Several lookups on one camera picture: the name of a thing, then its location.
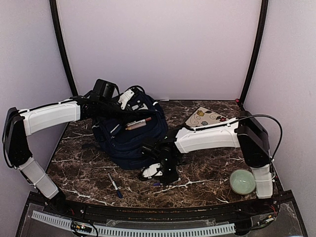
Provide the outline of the pale peach highlighter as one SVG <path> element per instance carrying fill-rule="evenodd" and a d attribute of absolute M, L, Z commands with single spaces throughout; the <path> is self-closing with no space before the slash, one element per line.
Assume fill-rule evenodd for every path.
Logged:
<path fill-rule="evenodd" d="M 145 126 L 145 125 L 146 125 L 146 122 L 141 122 L 141 123 L 137 123 L 137 124 L 128 126 L 125 130 L 134 130 L 134 129 L 143 127 L 143 126 Z"/>

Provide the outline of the white marker red cap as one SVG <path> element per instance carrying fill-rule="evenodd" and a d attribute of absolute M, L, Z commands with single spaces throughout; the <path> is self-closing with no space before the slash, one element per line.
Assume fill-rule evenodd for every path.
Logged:
<path fill-rule="evenodd" d="M 147 122 L 147 121 L 150 121 L 151 119 L 152 119 L 152 117 L 149 117 L 149 118 L 141 119 L 139 121 L 130 122 L 130 123 L 128 123 L 126 125 L 126 127 L 133 126 L 133 125 L 136 125 L 136 124 L 139 124 L 139 123 L 143 123 L 143 122 Z"/>

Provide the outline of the navy blue student backpack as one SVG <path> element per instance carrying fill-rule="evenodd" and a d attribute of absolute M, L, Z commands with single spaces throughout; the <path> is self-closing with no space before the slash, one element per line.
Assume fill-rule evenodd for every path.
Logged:
<path fill-rule="evenodd" d="M 142 154 L 142 145 L 149 138 L 161 139 L 168 131 L 164 111 L 160 104 L 139 86 L 130 87 L 135 95 L 128 101 L 125 111 L 137 112 L 138 116 L 126 118 L 92 119 L 92 132 L 99 144 L 97 149 L 105 152 L 110 160 L 124 170 L 149 166 L 154 161 Z M 125 130 L 130 122 L 152 117 L 146 125 Z"/>

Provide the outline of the grey slim pen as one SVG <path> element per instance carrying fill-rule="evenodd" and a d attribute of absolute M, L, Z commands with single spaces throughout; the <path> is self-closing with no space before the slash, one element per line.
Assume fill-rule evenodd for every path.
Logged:
<path fill-rule="evenodd" d="M 116 182 L 114 181 L 114 179 L 113 179 L 113 177 L 111 176 L 110 173 L 108 173 L 108 177 L 109 177 L 109 179 L 110 179 L 110 181 L 111 181 L 111 183 L 112 183 L 112 185 L 113 185 L 113 187 L 114 187 L 114 189 L 115 189 L 115 191 L 116 191 L 116 193 L 117 193 L 117 196 L 118 196 L 119 198 L 123 198 L 122 193 L 120 192 L 119 188 L 118 188 L 117 185 L 116 185 Z"/>

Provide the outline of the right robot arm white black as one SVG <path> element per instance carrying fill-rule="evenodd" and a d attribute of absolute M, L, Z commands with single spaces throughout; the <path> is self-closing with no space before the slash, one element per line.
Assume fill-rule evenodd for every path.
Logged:
<path fill-rule="evenodd" d="M 177 165 L 184 154 L 221 148 L 239 148 L 246 165 L 251 169 L 256 185 L 256 196 L 252 210 L 263 214 L 271 206 L 274 194 L 275 171 L 273 162 L 276 153 L 270 152 L 269 135 L 257 120 L 273 120 L 280 133 L 280 122 L 265 114 L 253 115 L 240 112 L 236 118 L 217 124 L 189 127 L 180 125 L 169 130 L 162 138 L 149 138 L 143 142 L 142 153 L 154 159 L 153 164 L 144 167 L 140 177 L 144 180 L 159 178 L 162 184 L 169 185 L 179 179 Z"/>

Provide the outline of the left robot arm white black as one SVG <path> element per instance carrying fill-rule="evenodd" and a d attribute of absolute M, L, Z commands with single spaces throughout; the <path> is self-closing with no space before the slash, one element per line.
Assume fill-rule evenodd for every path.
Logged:
<path fill-rule="evenodd" d="M 59 215 L 66 215 L 70 205 L 46 172 L 48 159 L 39 156 L 45 149 L 47 154 L 52 154 L 62 129 L 71 122 L 130 114 L 126 107 L 134 91 L 127 89 L 117 97 L 113 96 L 114 91 L 118 91 L 116 84 L 98 79 L 86 95 L 35 108 L 12 107 L 6 113 L 2 145 L 7 166 L 17 169 L 31 186 L 50 200 L 50 207 Z"/>

